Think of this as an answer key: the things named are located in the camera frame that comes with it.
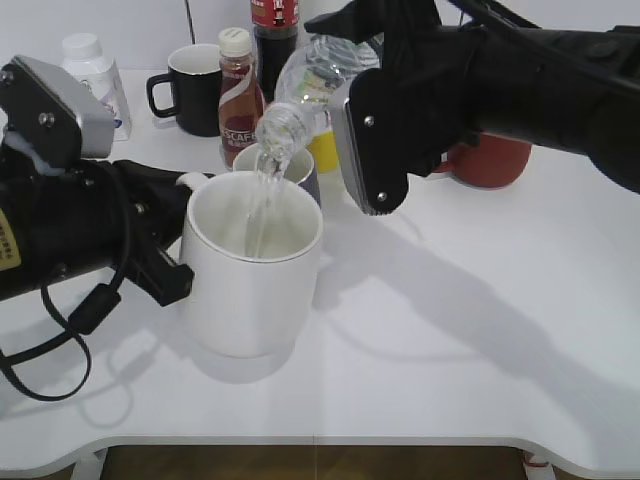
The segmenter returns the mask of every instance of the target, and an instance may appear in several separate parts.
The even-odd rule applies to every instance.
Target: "white mug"
[[[290,347],[309,312],[323,232],[315,200],[282,180],[273,229],[260,258],[244,255],[254,172],[178,180],[194,190],[180,260],[195,272],[182,317],[191,334],[221,355],[253,358]]]

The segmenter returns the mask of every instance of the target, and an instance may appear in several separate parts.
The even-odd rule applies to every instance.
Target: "plastic water bottle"
[[[330,133],[328,102],[333,92],[379,65],[378,56],[366,43],[355,45],[320,35],[297,49],[280,73],[275,103],[267,108],[256,128],[256,140],[266,152],[265,161],[283,163],[263,169],[284,172],[295,153],[314,137]]]
[[[116,62],[104,54],[100,40],[92,33],[65,38],[62,49],[65,57],[62,68],[111,112],[116,129],[114,140],[127,140],[131,135],[131,115]]]

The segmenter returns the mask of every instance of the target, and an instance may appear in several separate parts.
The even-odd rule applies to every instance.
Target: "yellow label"
[[[0,272],[19,267],[21,263],[18,242],[7,216],[0,209]]]

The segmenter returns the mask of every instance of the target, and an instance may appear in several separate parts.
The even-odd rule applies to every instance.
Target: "brown bottle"
[[[220,32],[220,53],[220,136],[224,161],[231,170],[238,153],[256,141],[256,125],[264,112],[264,97],[256,80],[249,32],[235,27]]]

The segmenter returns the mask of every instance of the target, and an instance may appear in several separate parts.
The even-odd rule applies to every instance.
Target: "white bottle cap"
[[[62,41],[64,56],[70,60],[89,60],[102,56],[102,46],[93,33],[76,33]]]
[[[251,35],[244,28],[225,28],[220,32],[220,53],[225,57],[244,57],[251,53]]]

